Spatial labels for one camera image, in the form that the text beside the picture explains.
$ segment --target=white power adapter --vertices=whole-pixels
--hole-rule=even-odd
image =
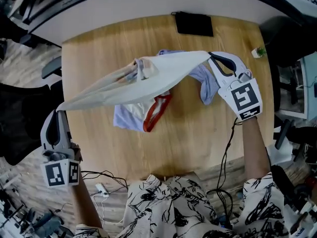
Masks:
[[[106,197],[106,198],[109,197],[109,193],[108,193],[108,191],[106,190],[105,186],[102,183],[97,183],[96,184],[96,188],[97,188],[98,191],[101,191],[100,194],[103,197]]]

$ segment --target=white cable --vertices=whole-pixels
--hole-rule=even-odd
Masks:
[[[93,199],[93,202],[95,203],[95,207],[96,207],[96,211],[97,211],[97,209],[98,209],[98,204],[97,204],[97,202],[96,202],[96,200],[95,200],[95,196],[103,196],[103,195],[102,195],[102,194],[96,194],[96,195],[93,195],[93,196],[92,196],[92,199]],[[120,221],[117,222],[117,223],[109,222],[109,221],[106,221],[106,220],[104,219],[104,218],[105,218],[104,202],[105,202],[107,199],[108,199],[108,197],[105,198],[105,199],[101,202],[101,205],[103,206],[103,217],[100,217],[100,215],[98,214],[98,211],[97,211],[97,214],[98,214],[99,218],[103,221],[103,225],[102,225],[103,228],[104,228],[104,223],[112,224],[112,225],[118,225],[118,224],[121,224],[121,223],[123,222],[123,219],[120,220]]]
[[[231,190],[225,190],[225,191],[227,191],[227,192],[233,192],[233,191],[235,191],[235,190],[237,190],[237,189],[242,189],[243,188],[243,186],[242,187],[238,187],[238,188],[234,188],[234,189],[231,189]]]

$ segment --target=blue cloth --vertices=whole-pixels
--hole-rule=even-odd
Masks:
[[[177,52],[184,51],[161,50],[158,55]],[[203,64],[200,64],[199,66],[194,68],[188,75],[201,82],[202,86],[200,89],[200,98],[205,105],[209,105],[212,102],[213,97],[219,90],[219,86],[215,77]]]
[[[161,50],[158,56],[177,52],[183,51]],[[188,75],[201,82],[200,98],[205,105],[209,105],[219,89],[215,77],[203,64],[194,68]],[[144,121],[135,117],[124,105],[114,106],[113,126],[145,132],[143,124]]]
[[[144,132],[143,121],[132,115],[123,105],[114,106],[113,126]]]

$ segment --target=cable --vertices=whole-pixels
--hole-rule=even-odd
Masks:
[[[95,200],[95,196],[102,196],[102,195],[101,195],[101,194],[96,194],[96,195],[93,195],[93,196],[92,196],[92,199],[93,199],[93,202],[94,202],[94,204],[95,204],[96,211],[97,211],[97,210],[98,210],[98,204],[97,204],[97,202],[96,202],[96,200]],[[102,224],[102,227],[103,227],[103,228],[104,228],[104,224],[105,224],[105,223],[112,224],[112,225],[118,225],[118,224],[121,224],[122,221],[123,221],[123,219],[122,219],[122,220],[120,220],[119,222],[114,223],[114,222],[109,222],[109,221],[106,221],[106,220],[105,220],[105,206],[104,206],[104,202],[105,202],[107,199],[108,199],[108,197],[106,197],[103,201],[101,201],[101,205],[102,205],[102,207],[103,207],[103,217],[100,217],[100,215],[98,214],[98,211],[97,211],[97,214],[98,214],[99,218],[103,221],[103,224]]]
[[[310,86],[306,86],[306,85],[304,85],[304,86],[307,88],[311,88],[316,83],[316,78],[317,78],[317,76],[315,76],[314,81],[313,81],[313,83],[311,83]]]
[[[268,162],[269,162],[269,167],[271,168],[272,167],[271,159],[269,158],[269,154],[267,152],[267,148],[265,148],[265,150],[266,150],[266,155],[267,155]]]
[[[236,118],[234,120],[234,123],[233,123],[233,126],[231,127],[231,135],[230,135],[230,139],[228,141],[228,144],[226,146],[226,149],[224,151],[224,154],[222,156],[222,160],[221,160],[221,166],[220,166],[220,173],[219,173],[219,178],[218,178],[218,182],[217,182],[217,188],[216,189],[212,189],[212,190],[209,190],[207,191],[207,194],[209,194],[210,192],[212,191],[215,191],[220,199],[220,201],[222,202],[222,205],[223,205],[223,209],[224,209],[224,214],[225,214],[225,217],[226,217],[226,223],[225,223],[225,227],[226,228],[231,228],[231,223],[230,223],[230,215],[232,214],[232,208],[233,208],[233,200],[232,200],[232,196],[225,190],[221,189],[224,182],[226,181],[226,163],[227,163],[227,151],[231,145],[231,140],[233,138],[233,135],[234,135],[234,127],[237,125],[242,125],[242,122],[237,122],[238,118]],[[222,169],[223,169],[223,172],[224,172],[224,179],[223,179],[223,182],[222,184],[220,185],[220,180],[221,180],[221,175],[222,175]],[[223,197],[222,193],[225,193],[226,195],[229,196],[230,200],[231,200],[231,207],[230,207],[230,210],[229,210],[229,213],[227,212],[227,202],[225,200],[225,198]]]
[[[97,194],[100,194],[100,193],[102,193],[101,190],[97,191],[96,193],[92,193],[90,196],[92,197],[92,196],[97,195]]]
[[[233,191],[235,191],[235,190],[242,189],[242,188],[243,188],[243,186],[237,187],[237,188],[234,188],[234,189],[231,189],[231,190],[226,190],[226,191],[227,191],[227,192],[233,192]]]
[[[110,173],[112,176],[107,175],[107,174],[104,174],[104,172],[108,172],[108,173]],[[95,178],[98,178],[99,176],[106,176],[106,177],[109,177],[109,178],[113,179],[113,180],[116,181],[118,184],[124,186],[126,189],[128,189],[128,184],[127,184],[126,179],[120,178],[120,177],[115,177],[115,176],[113,175],[113,173],[111,173],[110,171],[107,171],[107,170],[105,170],[105,171],[103,171],[103,172],[82,171],[81,173],[87,173],[87,174],[85,174],[85,175],[83,176],[83,179],[84,179],[84,180],[86,180],[86,179],[95,179]],[[92,177],[92,178],[87,178],[87,177],[86,177],[87,175],[92,175],[92,174],[95,174],[95,175],[98,175],[98,176]]]
[[[60,209],[57,209],[54,212],[56,212],[56,213],[61,212],[66,204],[72,205],[71,203],[64,203]]]
[[[122,188],[125,188],[125,186],[122,186],[122,187],[121,187],[121,188],[119,188],[119,189],[116,189],[116,190],[114,190],[114,191],[112,191],[112,192],[109,192],[109,195],[110,195],[110,194],[112,194],[112,193],[117,192],[118,190],[121,190]]]

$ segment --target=black cable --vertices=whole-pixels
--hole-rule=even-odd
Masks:
[[[99,191],[97,191],[97,192],[95,192],[95,193],[90,194],[90,196],[92,197],[92,196],[97,195],[97,194],[100,194],[100,193],[102,193],[101,190],[99,190]]]
[[[56,213],[61,212],[66,204],[72,205],[71,203],[64,203],[60,209],[57,209],[54,212],[56,212]]]
[[[95,179],[95,178],[97,178],[97,177],[99,177],[99,176],[105,176],[105,177],[109,177],[109,178],[115,180],[117,183],[119,183],[120,185],[122,185],[122,186],[124,186],[126,189],[128,189],[128,184],[127,184],[126,179],[121,178],[121,177],[115,177],[115,176],[113,175],[113,173],[111,173],[111,172],[109,172],[109,173],[112,174],[112,176],[107,175],[107,174],[104,174],[104,172],[109,172],[109,171],[107,171],[107,170],[105,170],[105,171],[103,171],[103,172],[82,171],[81,173],[87,173],[87,174],[85,174],[85,175],[83,176],[83,179],[84,179],[84,180],[85,180],[85,179]],[[98,176],[97,176],[97,177],[94,177],[94,178],[86,178],[87,175],[91,175],[91,174],[96,174],[96,175],[98,175]]]
[[[226,181],[226,163],[227,163],[227,151],[231,145],[231,140],[233,138],[233,135],[234,135],[234,127],[237,125],[242,125],[242,122],[237,122],[238,118],[236,118],[234,120],[234,123],[233,123],[233,126],[231,127],[231,135],[230,135],[230,139],[228,141],[228,144],[226,146],[226,149],[224,151],[224,154],[222,156],[222,160],[221,160],[221,166],[220,166],[220,173],[219,173],[219,178],[218,178],[218,182],[217,182],[217,188],[216,189],[212,189],[212,190],[209,190],[207,191],[207,194],[209,194],[210,192],[212,191],[215,191],[217,193],[217,196],[219,197],[220,201],[222,202],[222,205],[223,205],[223,209],[224,209],[224,214],[225,214],[225,217],[226,217],[226,223],[225,223],[225,227],[226,228],[231,228],[231,223],[230,223],[230,216],[232,214],[232,209],[233,209],[233,200],[232,200],[232,196],[225,190],[221,189],[222,186],[224,185],[224,182]],[[220,180],[221,180],[221,175],[222,175],[222,170],[224,172],[224,179],[223,179],[223,182],[222,184],[219,186],[220,184]],[[230,207],[230,210],[229,212],[227,212],[227,202],[225,200],[225,198],[223,197],[222,193],[225,193],[226,195],[229,196],[230,200],[231,200],[231,207]]]
[[[306,86],[306,85],[303,85],[303,86],[305,86],[307,88],[311,88],[316,83],[316,78],[317,78],[317,76],[315,76],[314,81],[313,81],[313,83],[311,83],[310,86]]]
[[[271,159],[269,158],[267,148],[265,148],[265,150],[266,150],[266,154],[267,154],[267,158],[268,158],[268,162],[269,162],[269,168],[271,168],[272,167]]]
[[[119,188],[119,189],[116,189],[116,190],[114,190],[114,191],[112,191],[112,192],[109,192],[109,194],[115,193],[115,192],[117,192],[118,190],[121,190],[122,188],[125,188],[125,186],[122,186],[122,187]]]
[[[113,180],[115,180],[118,184],[120,184],[120,185],[122,185],[122,186],[124,186],[124,187],[126,187],[126,188],[127,188],[127,184],[126,184],[126,185],[124,185],[122,182],[118,181],[116,178],[111,177],[111,176],[108,176],[108,175],[106,175],[106,174],[102,174],[102,173],[99,173],[99,175],[98,175],[98,176],[96,176],[96,177],[83,178],[83,180],[87,180],[87,179],[96,179],[96,178],[98,178],[99,176],[107,176],[107,177],[110,177],[110,178],[112,178]]]

